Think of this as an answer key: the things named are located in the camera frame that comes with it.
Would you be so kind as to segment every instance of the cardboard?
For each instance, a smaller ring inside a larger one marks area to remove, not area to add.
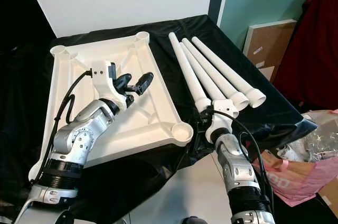
[[[338,177],[324,186],[319,195],[338,218]]]
[[[274,67],[269,77],[271,82],[275,79],[296,23],[295,20],[285,20],[249,26],[243,53],[259,69]]]

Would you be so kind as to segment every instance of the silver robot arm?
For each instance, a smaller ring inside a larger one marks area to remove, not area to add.
[[[233,117],[231,109],[219,109],[217,105],[214,105],[212,110],[205,111],[207,116],[210,116],[213,110]],[[223,119],[225,122],[223,126],[213,128],[207,139],[215,145],[218,161],[223,169],[224,183],[232,212],[231,223],[275,224],[268,199],[262,195],[254,168],[243,154],[243,151],[246,155],[248,152],[244,146],[240,148],[239,141],[231,134],[232,120],[228,117],[223,117]]]
[[[89,152],[115,116],[133,103],[134,97],[126,92],[142,95],[153,79],[149,72],[137,84],[128,86],[131,75],[116,79],[115,65],[104,61],[94,62],[91,71],[100,99],[92,101],[71,123],[58,130],[41,176],[32,185],[15,224],[73,223],[68,210],[77,196]]]

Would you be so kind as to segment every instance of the dark red curtain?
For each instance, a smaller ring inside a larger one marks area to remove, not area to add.
[[[289,99],[338,108],[338,0],[307,0],[274,85]]]

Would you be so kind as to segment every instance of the white plastic tube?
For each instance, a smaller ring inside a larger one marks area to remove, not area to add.
[[[190,53],[190,51],[185,47],[183,43],[180,43],[182,50],[186,58],[188,59],[192,69],[194,70],[197,78],[200,80],[209,96],[212,100],[224,100],[226,97],[222,94],[216,84],[212,81],[209,75],[204,71],[201,65],[197,62],[194,56]]]
[[[189,87],[192,98],[195,101],[195,106],[199,112],[205,110],[206,106],[211,105],[211,100],[206,97],[199,80],[197,79],[194,71],[192,70],[189,61],[185,57],[185,54],[180,46],[180,43],[173,32],[169,33],[169,39],[171,45],[173,46],[174,52],[176,54],[177,60],[179,61],[181,70],[185,81]]]
[[[250,101],[250,106],[256,108],[265,100],[266,96],[257,88],[253,88],[234,70],[232,70],[223,60],[213,53],[196,36],[192,42],[203,52],[203,54],[213,63],[213,65],[241,92],[243,92]]]
[[[233,104],[238,110],[242,110],[248,106],[248,98],[243,93],[237,91],[237,89],[234,88],[233,85],[231,85],[227,79],[216,70],[216,68],[198,51],[198,49],[195,48],[195,46],[192,45],[191,42],[189,42],[187,38],[183,38],[182,42],[188,48],[191,54],[197,59],[198,63],[207,72],[207,74],[223,92],[223,94],[233,101]]]

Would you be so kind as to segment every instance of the black cable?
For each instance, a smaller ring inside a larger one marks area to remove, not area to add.
[[[70,114],[72,113],[72,110],[73,110],[73,106],[74,106],[74,102],[75,102],[75,95],[74,94],[71,94],[67,100],[67,103],[70,101],[69,103],[69,107],[68,107],[68,110],[67,110],[67,114],[65,116],[65,122],[67,124],[70,124],[72,121],[70,120]]]
[[[239,134],[239,138],[238,138],[238,144],[239,144],[239,148],[241,149],[243,155],[245,156],[245,158],[247,159],[248,162],[252,163],[252,159],[244,152],[244,149],[242,148],[242,134],[243,133],[246,133],[248,134],[247,132],[241,132]]]
[[[30,182],[31,183],[35,183],[41,176],[42,174],[42,171],[43,171],[43,168],[45,167],[46,165],[46,162],[47,162],[47,159],[48,159],[48,155],[49,153],[51,152],[51,149],[53,147],[53,140],[54,140],[54,136],[55,134],[57,133],[58,131],[58,124],[59,124],[59,121],[61,119],[61,115],[66,107],[66,105],[68,104],[68,102],[70,101],[70,104],[69,104],[69,108],[68,108],[68,111],[67,111],[67,115],[66,115],[66,122],[67,124],[70,123],[69,121],[69,117],[70,117],[70,113],[72,111],[72,108],[73,108],[73,105],[74,105],[74,101],[75,101],[75,95],[74,94],[70,94],[73,89],[75,88],[75,86],[80,82],[80,80],[86,76],[86,75],[89,75],[91,76],[92,75],[92,72],[91,70],[88,70],[88,71],[85,71],[83,74],[81,74],[74,82],[73,84],[70,86],[70,88],[68,89],[67,93],[64,95],[64,98],[61,102],[61,105],[60,105],[60,108],[58,110],[58,113],[57,115],[55,116],[54,120],[54,126],[53,126],[53,129],[52,129],[52,132],[51,132],[51,136],[49,138],[49,141],[48,141],[48,145],[47,145],[47,148],[46,148],[46,152],[44,154],[44,157],[43,157],[43,160],[42,160],[42,163],[41,163],[41,166],[40,166],[40,169],[39,169],[39,172],[37,173],[37,176],[35,177],[35,180],[31,180]]]
[[[274,214],[274,194],[273,194],[273,189],[272,189],[272,186],[271,186],[270,181],[268,179],[268,176],[266,174],[266,171],[265,171],[265,168],[264,168],[264,165],[263,165],[262,156],[260,154],[260,150],[259,150],[258,144],[257,144],[254,136],[252,135],[252,133],[249,131],[249,129],[244,124],[242,124],[241,122],[239,122],[234,117],[232,117],[232,116],[230,116],[230,115],[228,115],[228,114],[226,114],[224,112],[218,111],[218,110],[208,109],[208,111],[211,111],[213,113],[217,113],[217,114],[220,114],[220,115],[223,115],[223,116],[226,116],[226,117],[230,118],[232,121],[234,121],[235,123],[237,123],[249,135],[249,138],[251,139],[251,141],[253,143],[253,146],[254,146],[255,150],[257,151],[257,155],[258,155],[258,163],[259,163],[260,175],[261,175],[261,179],[262,179],[262,182],[261,182],[261,186],[262,186],[261,191],[262,191],[262,194],[264,196],[266,196],[266,190],[265,190],[265,182],[266,182],[267,185],[269,186],[269,190],[270,190],[271,211],[272,211],[272,214]],[[241,147],[240,140],[239,140],[239,145],[240,145],[241,151],[243,152],[243,155],[245,157],[247,157],[247,160],[249,161],[249,157],[245,154],[245,152],[243,151],[243,148]]]

